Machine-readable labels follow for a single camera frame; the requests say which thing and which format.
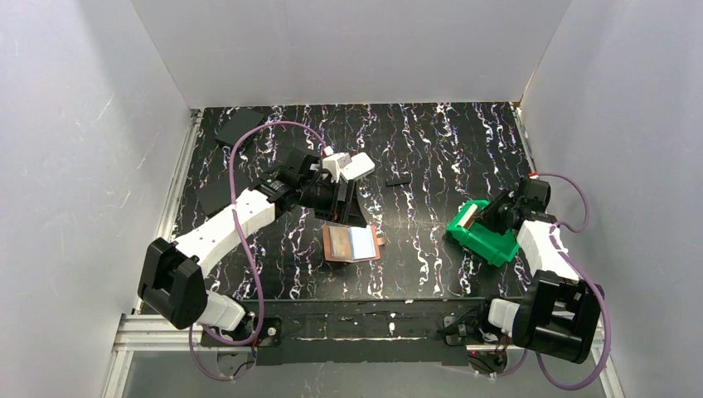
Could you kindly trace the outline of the tan leather card holder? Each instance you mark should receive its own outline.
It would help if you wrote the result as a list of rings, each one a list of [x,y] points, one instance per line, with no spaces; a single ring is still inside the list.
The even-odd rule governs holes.
[[[333,263],[354,264],[379,260],[387,242],[374,226],[330,226],[322,228],[324,259]]]

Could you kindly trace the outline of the gold credit card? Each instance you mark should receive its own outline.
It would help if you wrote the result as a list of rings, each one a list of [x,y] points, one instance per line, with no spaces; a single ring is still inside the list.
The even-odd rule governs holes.
[[[330,228],[330,250],[332,257],[349,260],[353,256],[350,231],[344,227]]]

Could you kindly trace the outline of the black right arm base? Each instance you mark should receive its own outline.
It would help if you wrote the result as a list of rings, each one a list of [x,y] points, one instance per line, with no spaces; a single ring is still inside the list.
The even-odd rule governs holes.
[[[500,351],[509,343],[509,337],[500,328],[473,313],[444,317],[437,333],[449,346],[487,344]]]

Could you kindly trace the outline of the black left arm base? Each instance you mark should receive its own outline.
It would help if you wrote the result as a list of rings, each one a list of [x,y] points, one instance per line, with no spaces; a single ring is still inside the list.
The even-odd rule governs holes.
[[[233,331],[225,331],[220,328],[210,327],[210,330],[217,335],[213,337],[208,332],[201,333],[201,345],[203,347],[233,347],[230,342],[245,340],[248,338],[258,324],[258,317],[253,312],[245,315],[240,324]],[[283,321],[281,318],[266,317],[263,320],[262,328],[255,340],[246,344],[254,349],[260,347],[278,347],[282,342]]]

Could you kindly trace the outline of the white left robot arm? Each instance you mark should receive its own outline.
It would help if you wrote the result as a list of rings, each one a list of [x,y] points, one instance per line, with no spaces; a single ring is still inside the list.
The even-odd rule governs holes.
[[[296,206],[322,221],[364,227],[358,181],[376,168],[365,153],[318,155],[294,149],[283,163],[262,172],[235,200],[204,224],[173,242],[157,238],[147,248],[138,296],[173,327],[195,323],[236,330],[246,316],[234,299],[209,291],[205,278],[256,231]]]

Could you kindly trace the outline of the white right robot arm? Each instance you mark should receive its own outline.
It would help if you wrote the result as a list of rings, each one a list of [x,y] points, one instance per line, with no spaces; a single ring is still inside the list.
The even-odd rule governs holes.
[[[550,194],[548,182],[524,177],[478,213],[478,224],[493,235],[513,235],[531,272],[520,301],[490,301],[487,322],[518,347],[580,364],[594,340],[602,290],[567,261],[558,221],[546,211]]]

